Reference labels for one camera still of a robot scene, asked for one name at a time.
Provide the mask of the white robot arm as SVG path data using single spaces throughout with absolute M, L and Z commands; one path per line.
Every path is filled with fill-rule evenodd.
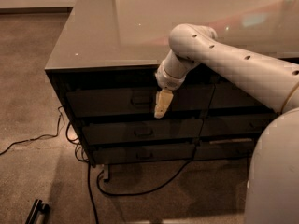
M 173 91 L 201 63 L 275 111 L 251 158 L 244 224 L 299 224 L 298 65 L 219 43 L 206 26 L 180 24 L 168 44 L 156 72 L 154 117 L 164 116 Z

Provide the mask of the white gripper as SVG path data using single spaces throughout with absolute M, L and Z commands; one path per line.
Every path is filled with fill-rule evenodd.
M 172 63 L 162 61 L 156 71 L 157 84 L 161 91 L 156 93 L 156 105 L 154 108 L 154 117 L 162 118 L 173 100 L 173 92 L 177 90 L 184 82 L 186 70 L 181 63 Z

